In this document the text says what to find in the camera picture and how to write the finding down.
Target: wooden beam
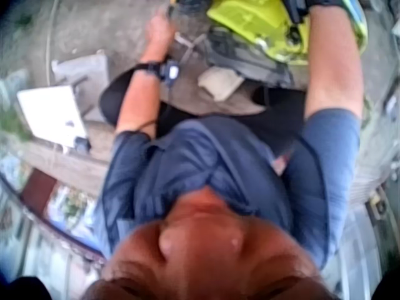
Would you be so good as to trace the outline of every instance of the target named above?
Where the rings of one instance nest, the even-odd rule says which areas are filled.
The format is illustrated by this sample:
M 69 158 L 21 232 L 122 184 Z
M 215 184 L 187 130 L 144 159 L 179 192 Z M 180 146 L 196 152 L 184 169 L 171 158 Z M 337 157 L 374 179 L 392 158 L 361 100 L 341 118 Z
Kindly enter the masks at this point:
M 78 154 L 63 154 L 42 141 L 33 139 L 20 142 L 15 137 L 3 134 L 5 143 L 13 154 L 32 167 L 41 170 L 62 183 L 98 196 L 108 163 Z

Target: hand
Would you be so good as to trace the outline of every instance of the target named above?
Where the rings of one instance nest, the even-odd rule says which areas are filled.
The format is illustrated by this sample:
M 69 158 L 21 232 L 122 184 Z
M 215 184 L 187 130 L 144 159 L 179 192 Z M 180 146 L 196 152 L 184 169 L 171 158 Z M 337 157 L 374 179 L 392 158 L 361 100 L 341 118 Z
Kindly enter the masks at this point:
M 144 56 L 152 60 L 164 60 L 174 41 L 175 32 L 175 26 L 166 16 L 165 10 L 159 9 L 147 24 L 147 49 Z

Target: blue shirt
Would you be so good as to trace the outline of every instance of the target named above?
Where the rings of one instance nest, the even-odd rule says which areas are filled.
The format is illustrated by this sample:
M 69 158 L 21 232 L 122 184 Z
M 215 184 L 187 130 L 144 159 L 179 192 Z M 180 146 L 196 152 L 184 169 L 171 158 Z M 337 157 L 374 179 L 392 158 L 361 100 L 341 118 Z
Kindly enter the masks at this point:
M 268 145 L 229 117 L 184 121 L 155 141 L 123 132 L 95 210 L 101 249 L 111 256 L 138 226 L 165 218 L 179 195 L 207 185 L 238 214 L 289 233 L 322 268 L 343 231 L 359 128 L 344 109 L 312 115 L 281 177 Z

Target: dark pants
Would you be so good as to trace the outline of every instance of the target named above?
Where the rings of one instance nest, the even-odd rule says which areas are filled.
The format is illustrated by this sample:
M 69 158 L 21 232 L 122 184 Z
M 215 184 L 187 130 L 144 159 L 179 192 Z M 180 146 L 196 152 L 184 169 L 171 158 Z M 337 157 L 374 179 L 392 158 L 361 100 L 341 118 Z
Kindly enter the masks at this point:
M 115 126 L 119 111 L 128 89 L 134 69 L 117 77 L 103 92 L 100 108 L 107 122 Z M 296 138 L 303 126 L 304 102 L 306 94 L 292 89 L 264 88 L 256 89 L 252 100 L 258 104 L 268 103 L 269 107 L 258 114 L 247 116 L 231 116 L 246 125 L 260 140 L 272 149 L 275 155 L 284 154 Z M 173 106 L 161 103 L 157 124 L 157 137 L 164 136 L 181 121 L 199 116 L 182 111 Z

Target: black wristband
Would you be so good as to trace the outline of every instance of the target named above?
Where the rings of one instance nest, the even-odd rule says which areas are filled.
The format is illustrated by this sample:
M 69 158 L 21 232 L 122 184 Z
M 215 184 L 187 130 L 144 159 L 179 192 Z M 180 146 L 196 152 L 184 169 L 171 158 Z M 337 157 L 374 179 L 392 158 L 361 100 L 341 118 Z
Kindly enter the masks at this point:
M 311 8 L 315 5 L 321 6 L 339 6 L 344 8 L 343 0 L 306 0 L 307 8 Z
M 146 64 L 140 63 L 134 67 L 135 71 L 145 70 L 146 72 L 157 76 L 162 81 L 164 80 L 164 78 L 163 75 L 161 74 L 161 68 L 162 68 L 162 63 L 156 61 L 150 61 Z

